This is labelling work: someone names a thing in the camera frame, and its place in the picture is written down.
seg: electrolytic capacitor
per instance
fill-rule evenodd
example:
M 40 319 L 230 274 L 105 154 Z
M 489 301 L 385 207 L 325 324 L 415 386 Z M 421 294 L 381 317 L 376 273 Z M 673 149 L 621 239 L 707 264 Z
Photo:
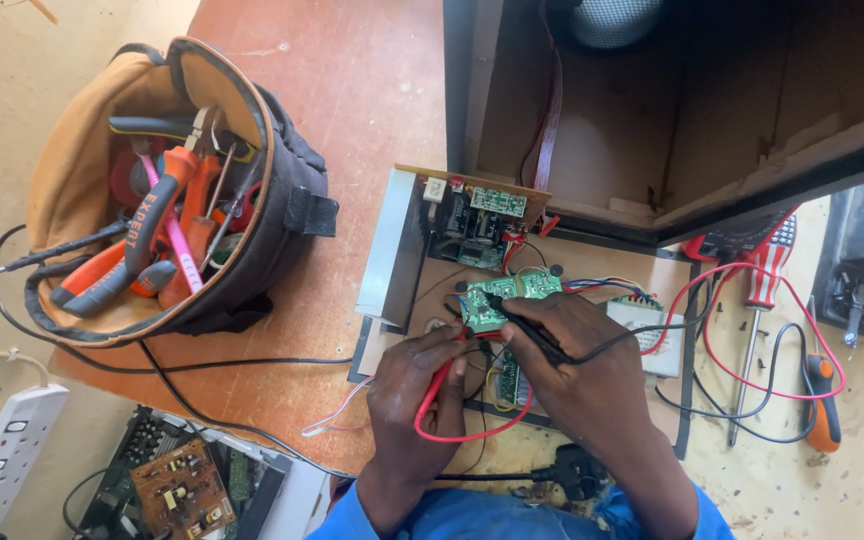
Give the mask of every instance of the electrolytic capacitor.
M 495 212 L 480 211 L 474 240 L 483 245 L 495 246 L 501 236 L 502 218 Z
M 472 200 L 462 191 L 452 193 L 449 212 L 445 215 L 444 233 L 450 239 L 461 239 L 469 227 L 469 208 Z

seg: hand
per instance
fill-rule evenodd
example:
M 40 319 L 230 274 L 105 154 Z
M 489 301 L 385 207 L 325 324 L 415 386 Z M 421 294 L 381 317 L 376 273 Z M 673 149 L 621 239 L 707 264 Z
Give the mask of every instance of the hand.
M 460 356 L 466 343 L 455 341 L 461 332 L 462 325 L 443 325 L 386 350 L 368 388 L 375 456 L 359 476 L 357 491 L 379 536 L 396 532 L 459 449 L 460 443 L 426 440 L 413 426 L 432 376 L 450 359 L 455 361 L 422 429 L 434 436 L 466 434 L 462 401 L 467 364 Z
M 510 298 L 502 306 L 544 326 L 573 359 L 627 331 L 579 295 Z M 619 341 L 582 364 L 553 367 L 517 325 L 503 325 L 502 336 L 556 428 L 606 466 L 612 456 L 623 456 L 629 445 L 638 444 L 631 439 L 652 428 L 636 338 Z
M 533 320 L 580 359 L 626 328 L 579 295 L 510 298 L 502 306 Z M 517 325 L 502 337 L 556 428 L 602 461 L 650 538 L 691 538 L 699 501 L 666 436 L 649 417 L 639 340 L 629 336 L 579 365 L 552 367 Z

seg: black tool bag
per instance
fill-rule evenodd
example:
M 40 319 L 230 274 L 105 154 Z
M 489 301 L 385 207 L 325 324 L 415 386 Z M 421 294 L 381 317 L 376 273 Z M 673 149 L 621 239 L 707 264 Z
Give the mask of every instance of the black tool bag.
M 109 117 L 194 116 L 208 105 L 218 105 L 228 129 L 254 148 L 243 170 L 250 185 L 261 187 L 242 241 L 201 290 L 173 307 L 163 310 L 157 300 L 126 290 L 86 319 L 62 311 L 49 295 L 107 246 L 50 260 L 29 277 L 25 294 L 32 320 L 47 335 L 70 345 L 113 347 L 168 333 L 243 332 L 272 311 L 266 291 L 313 239 L 335 236 L 339 204 L 327 198 L 322 156 L 270 92 L 206 43 L 178 37 L 164 58 L 147 45 L 124 46 L 59 117 L 31 179 L 31 250 L 93 234 L 114 219 L 110 160 L 123 135 L 109 129 Z

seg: velcro strap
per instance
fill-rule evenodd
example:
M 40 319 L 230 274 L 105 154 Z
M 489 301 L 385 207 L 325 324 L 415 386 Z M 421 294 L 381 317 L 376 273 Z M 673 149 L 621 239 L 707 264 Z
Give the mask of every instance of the velcro strap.
M 303 235 L 335 237 L 335 220 L 339 202 L 315 195 L 307 187 L 296 185 L 289 193 L 285 207 L 285 228 Z

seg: person's left hand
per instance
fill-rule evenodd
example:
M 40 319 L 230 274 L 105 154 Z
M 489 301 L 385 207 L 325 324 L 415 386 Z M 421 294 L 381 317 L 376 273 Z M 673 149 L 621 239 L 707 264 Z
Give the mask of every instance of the person's left hand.
M 455 361 L 438 390 L 437 407 L 422 421 L 422 430 L 433 436 L 466 434 L 462 411 L 466 360 L 461 356 L 466 343 L 454 340 L 461 333 L 461 324 L 443 325 L 382 354 L 367 395 L 375 456 L 357 484 L 359 502 L 379 536 L 396 532 L 459 449 L 460 443 L 426 440 L 413 426 L 432 376 L 449 359 Z

